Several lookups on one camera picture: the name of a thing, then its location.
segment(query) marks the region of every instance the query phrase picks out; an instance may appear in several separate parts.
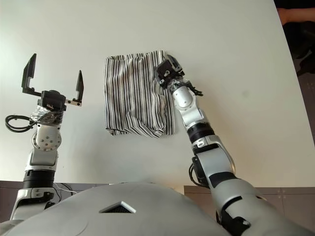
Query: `white table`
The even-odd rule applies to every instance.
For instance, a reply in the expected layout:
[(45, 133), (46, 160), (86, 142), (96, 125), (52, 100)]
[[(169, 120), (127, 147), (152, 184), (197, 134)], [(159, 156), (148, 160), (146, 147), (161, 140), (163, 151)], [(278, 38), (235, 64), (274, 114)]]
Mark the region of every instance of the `white table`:
[(272, 0), (1, 0), (0, 179), (21, 181), (33, 131), (9, 132), (4, 118), (30, 115), (23, 68), (37, 53), (36, 90), (75, 97), (68, 106), (55, 180), (191, 184), (192, 152), (177, 114), (177, 134), (160, 139), (104, 127), (107, 56), (163, 49), (175, 56), (237, 176), (257, 187), (315, 186), (315, 149), (284, 32)]

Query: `vent grille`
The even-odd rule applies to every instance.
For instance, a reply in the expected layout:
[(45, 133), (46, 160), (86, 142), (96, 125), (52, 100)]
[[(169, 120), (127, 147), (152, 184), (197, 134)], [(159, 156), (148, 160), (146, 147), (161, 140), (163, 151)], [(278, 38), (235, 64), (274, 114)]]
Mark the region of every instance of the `vent grille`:
[(124, 206), (116, 206), (114, 208), (108, 209), (107, 211), (103, 213), (131, 213), (128, 209), (124, 208)]
[(136, 213), (136, 210), (121, 201), (100, 210), (99, 213)]

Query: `person's arm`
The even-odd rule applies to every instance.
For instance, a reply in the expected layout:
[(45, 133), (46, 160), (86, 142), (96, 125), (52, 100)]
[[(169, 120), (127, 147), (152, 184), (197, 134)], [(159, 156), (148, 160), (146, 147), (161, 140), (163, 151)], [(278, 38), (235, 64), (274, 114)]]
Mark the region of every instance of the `person's arm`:
[(315, 8), (296, 8), (284, 9), (278, 8), (278, 14), (282, 25), (289, 22), (315, 22)]

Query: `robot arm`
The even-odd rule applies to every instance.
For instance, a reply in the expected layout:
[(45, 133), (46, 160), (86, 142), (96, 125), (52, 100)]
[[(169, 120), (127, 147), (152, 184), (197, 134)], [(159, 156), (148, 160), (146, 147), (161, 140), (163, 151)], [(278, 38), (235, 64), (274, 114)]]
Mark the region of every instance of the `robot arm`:
[(190, 82), (175, 58), (165, 57), (156, 68), (159, 84), (168, 89), (192, 144), (192, 170), (199, 185), (210, 188), (217, 209), (217, 222), (233, 236), (313, 235), (280, 215), (248, 182), (235, 176), (233, 159), (215, 135), (196, 95), (202, 95)]
[(79, 72), (77, 98), (66, 99), (55, 90), (36, 92), (30, 88), (30, 79), (34, 76), (36, 54), (26, 65), (23, 73), (22, 88), (28, 93), (41, 98), (37, 102), (37, 109), (31, 114), (28, 127), (13, 127), (9, 124), (11, 119), (27, 118), (22, 116), (8, 116), (6, 126), (13, 132), (25, 132), (36, 125), (37, 131), (32, 137), (33, 149), (29, 155), (23, 188), (18, 191), (17, 199), (10, 220), (25, 220), (53, 205), (50, 200), (55, 190), (53, 188), (54, 175), (57, 166), (57, 149), (61, 144), (60, 128), (66, 104), (81, 106), (83, 96), (83, 78)]

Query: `striped fabric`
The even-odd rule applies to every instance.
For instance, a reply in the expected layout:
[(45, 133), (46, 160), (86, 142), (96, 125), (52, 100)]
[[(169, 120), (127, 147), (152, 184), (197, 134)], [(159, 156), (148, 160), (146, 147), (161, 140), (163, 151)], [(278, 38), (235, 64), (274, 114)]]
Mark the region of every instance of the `striped fabric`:
[(105, 62), (105, 128), (112, 135), (158, 138), (175, 133), (171, 94), (154, 77), (163, 51), (108, 57)]

